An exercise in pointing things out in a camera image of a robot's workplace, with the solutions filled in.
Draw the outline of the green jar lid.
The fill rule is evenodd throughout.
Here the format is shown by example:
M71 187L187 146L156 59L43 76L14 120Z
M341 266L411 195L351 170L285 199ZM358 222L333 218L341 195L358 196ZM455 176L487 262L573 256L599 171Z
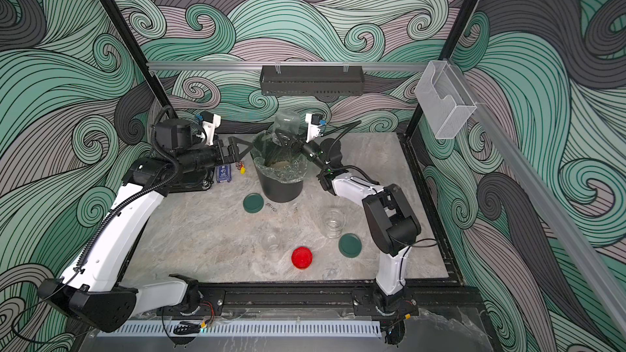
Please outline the green jar lid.
M340 254L348 258L359 257L362 251L362 242L360 238L353 234L347 233L341 236L338 242L338 249Z
M258 213L264 207L265 201L259 193L251 193L244 198L242 205L247 213Z

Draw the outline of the green-lidded oatmeal jar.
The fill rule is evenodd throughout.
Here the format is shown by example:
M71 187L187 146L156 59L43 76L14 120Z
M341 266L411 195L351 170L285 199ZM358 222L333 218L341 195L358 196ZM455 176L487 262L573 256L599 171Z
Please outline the green-lidded oatmeal jar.
M342 235L345 226L345 214L338 208L331 208L324 212L320 230L326 238L337 239Z
M291 138L298 138L301 125L300 115L293 110L279 110L275 115L272 129L272 141L283 146Z

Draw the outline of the clear oatmeal jar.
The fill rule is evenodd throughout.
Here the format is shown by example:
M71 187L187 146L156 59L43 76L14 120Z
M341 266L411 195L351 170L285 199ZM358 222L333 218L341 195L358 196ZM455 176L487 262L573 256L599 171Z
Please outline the clear oatmeal jar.
M281 248L280 235L275 231L269 231L262 237L261 246L266 254L278 254Z

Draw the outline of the red jar lid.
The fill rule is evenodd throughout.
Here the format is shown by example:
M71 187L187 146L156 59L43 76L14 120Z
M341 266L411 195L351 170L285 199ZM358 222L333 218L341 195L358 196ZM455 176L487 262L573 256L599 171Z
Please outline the red jar lid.
M299 270L307 269L313 261L313 254L310 249L304 246L297 247L291 255L291 262Z

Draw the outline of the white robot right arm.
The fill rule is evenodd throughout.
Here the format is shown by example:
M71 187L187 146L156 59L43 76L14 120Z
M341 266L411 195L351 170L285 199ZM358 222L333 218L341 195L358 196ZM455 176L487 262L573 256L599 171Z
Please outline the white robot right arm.
M370 236L380 251L373 301L381 312L397 310L405 298L407 259L422 233L402 188L383 186L359 167L342 164L340 154L330 146L300 139L288 140L286 146L320 169L318 180L326 192L359 205L365 212Z

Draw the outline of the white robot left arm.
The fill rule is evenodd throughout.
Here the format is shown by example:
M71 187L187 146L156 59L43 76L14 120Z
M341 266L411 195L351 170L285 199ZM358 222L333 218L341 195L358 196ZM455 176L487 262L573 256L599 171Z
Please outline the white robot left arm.
M163 307L195 315L203 298L195 279L173 274L143 285L121 281L150 216L183 178L202 180L217 166L241 161L251 149L250 142L230 137L227 146L194 146L178 156L156 148L156 156L136 160L94 236L61 277L40 284L39 299L102 332L114 332L131 317Z

